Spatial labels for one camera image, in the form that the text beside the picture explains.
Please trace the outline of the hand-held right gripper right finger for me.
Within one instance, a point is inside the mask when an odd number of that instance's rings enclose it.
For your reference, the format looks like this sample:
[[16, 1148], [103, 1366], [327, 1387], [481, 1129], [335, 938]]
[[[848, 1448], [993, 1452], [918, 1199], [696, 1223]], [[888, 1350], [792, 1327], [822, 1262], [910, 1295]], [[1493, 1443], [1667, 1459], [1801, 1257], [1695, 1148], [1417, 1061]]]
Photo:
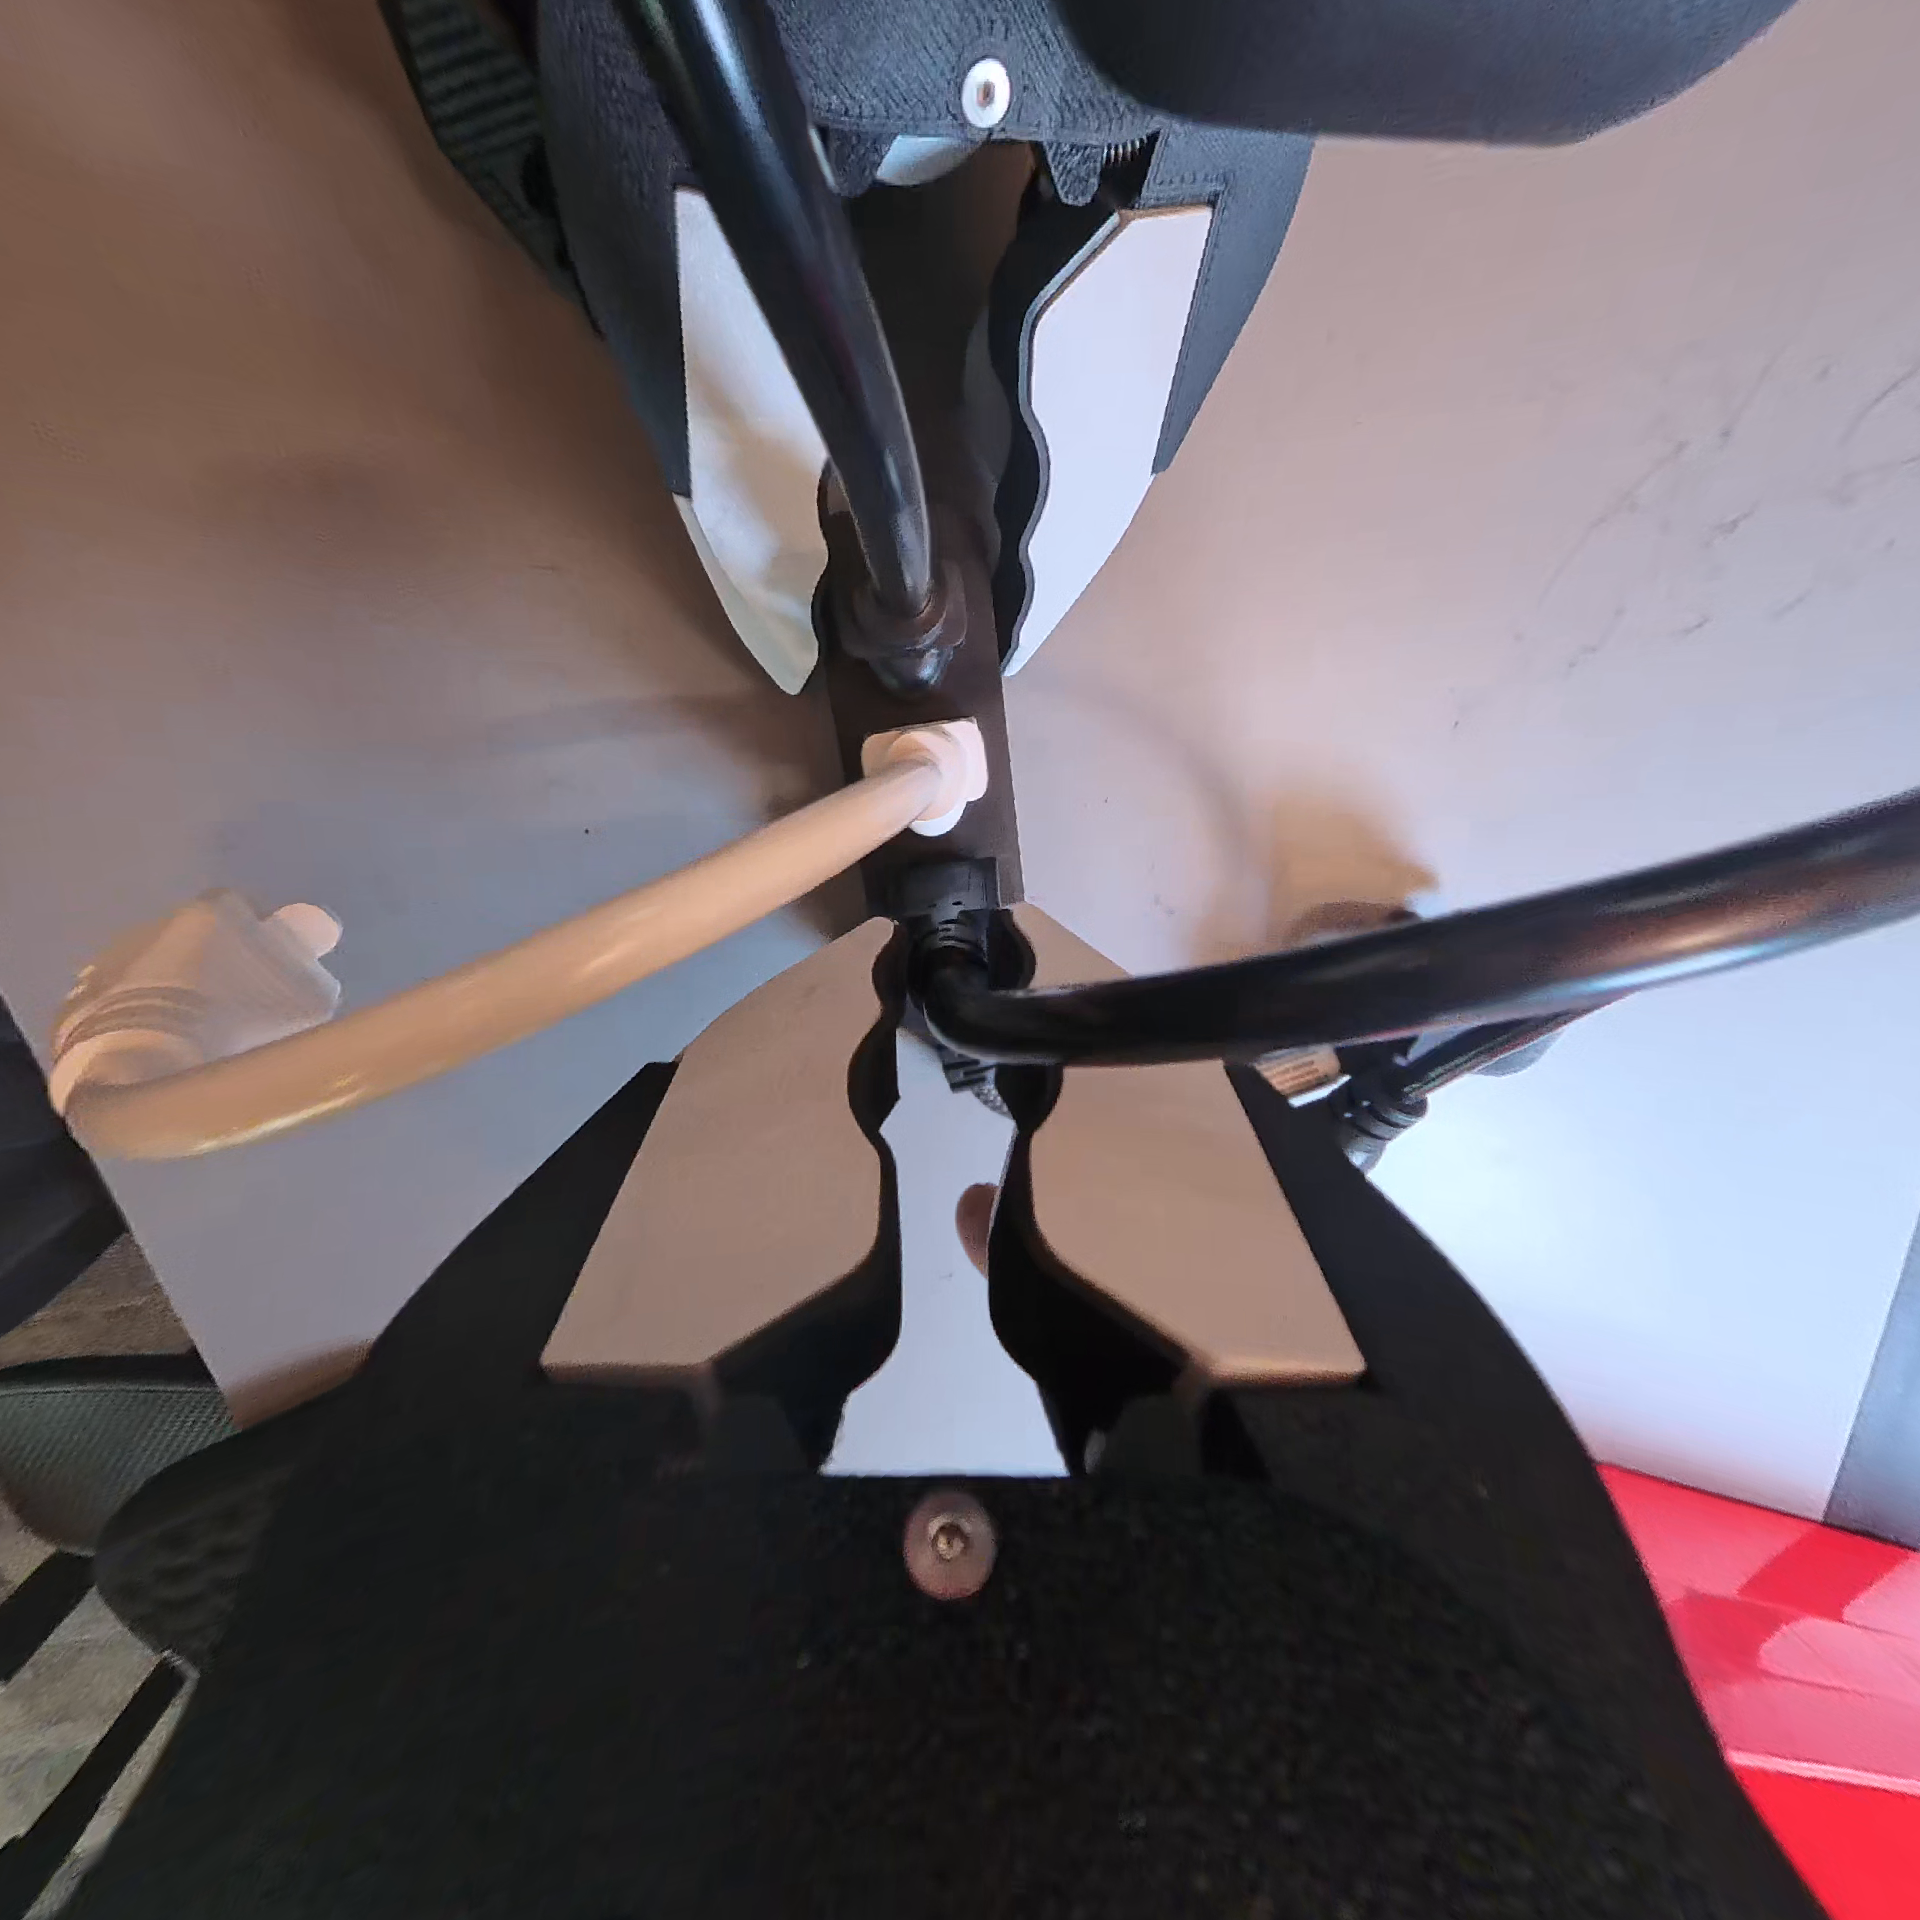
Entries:
[[993, 1333], [1069, 1476], [1136, 1404], [1344, 1387], [1363, 1357], [1219, 1061], [995, 1065]]

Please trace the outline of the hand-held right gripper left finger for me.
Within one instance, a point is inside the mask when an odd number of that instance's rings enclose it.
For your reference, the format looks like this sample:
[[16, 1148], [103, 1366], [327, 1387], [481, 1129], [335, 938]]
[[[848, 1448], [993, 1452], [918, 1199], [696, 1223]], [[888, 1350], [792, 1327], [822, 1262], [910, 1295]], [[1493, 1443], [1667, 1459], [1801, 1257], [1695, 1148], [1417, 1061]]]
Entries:
[[899, 927], [855, 924], [671, 1068], [539, 1353], [560, 1384], [772, 1408], [810, 1470], [899, 1342]]

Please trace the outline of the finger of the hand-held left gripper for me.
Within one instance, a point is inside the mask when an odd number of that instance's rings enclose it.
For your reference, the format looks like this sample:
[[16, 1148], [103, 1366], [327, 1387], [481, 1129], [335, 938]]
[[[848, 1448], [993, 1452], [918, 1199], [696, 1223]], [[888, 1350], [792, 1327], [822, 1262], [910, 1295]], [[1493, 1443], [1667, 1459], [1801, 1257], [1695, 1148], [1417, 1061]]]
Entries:
[[785, 696], [818, 658], [826, 445], [707, 197], [673, 197], [685, 482], [676, 501], [732, 633]]
[[1212, 228], [1207, 203], [1031, 203], [986, 307], [1006, 447], [992, 497], [1002, 671], [1020, 671], [1132, 525]]

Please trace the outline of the black power strip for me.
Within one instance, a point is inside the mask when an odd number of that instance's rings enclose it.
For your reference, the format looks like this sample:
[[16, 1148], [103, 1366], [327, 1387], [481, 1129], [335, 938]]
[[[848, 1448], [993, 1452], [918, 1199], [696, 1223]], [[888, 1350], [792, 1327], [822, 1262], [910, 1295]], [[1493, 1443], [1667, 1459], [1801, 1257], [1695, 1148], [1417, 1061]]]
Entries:
[[867, 597], [865, 557], [840, 474], [824, 466], [818, 514], [826, 543], [808, 605], [818, 659], [803, 693], [822, 710], [833, 767], [852, 786], [865, 775], [867, 745], [890, 751], [901, 732], [971, 723], [984, 791], [949, 827], [899, 827], [861, 854], [836, 899], [858, 899], [867, 915], [905, 927], [910, 964], [933, 948], [971, 951], [997, 990], [1031, 982], [1031, 941], [1016, 931], [1012, 908], [1024, 874], [1010, 738], [1006, 729], [987, 539], [949, 503], [932, 505], [938, 580], [932, 625], [903, 654], [880, 658], [882, 615]]

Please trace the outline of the person's left forearm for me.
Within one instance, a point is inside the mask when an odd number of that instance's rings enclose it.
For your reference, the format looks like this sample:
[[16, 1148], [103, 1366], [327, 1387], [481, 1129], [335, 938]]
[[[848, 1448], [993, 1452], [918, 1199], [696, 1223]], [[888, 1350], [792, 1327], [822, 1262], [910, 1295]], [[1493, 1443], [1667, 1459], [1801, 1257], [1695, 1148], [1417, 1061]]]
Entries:
[[1785, 2], [1062, 2], [1094, 70], [1235, 132], [1558, 145], [1717, 71]]

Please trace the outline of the red plastic bin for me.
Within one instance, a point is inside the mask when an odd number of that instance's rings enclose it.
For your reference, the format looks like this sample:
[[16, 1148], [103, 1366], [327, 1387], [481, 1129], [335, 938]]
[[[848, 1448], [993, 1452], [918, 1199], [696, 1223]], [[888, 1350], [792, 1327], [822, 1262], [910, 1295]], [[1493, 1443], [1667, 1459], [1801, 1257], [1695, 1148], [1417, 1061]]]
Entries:
[[1821, 1907], [1918, 1914], [1918, 1553], [1602, 1465], [1739, 1786]]

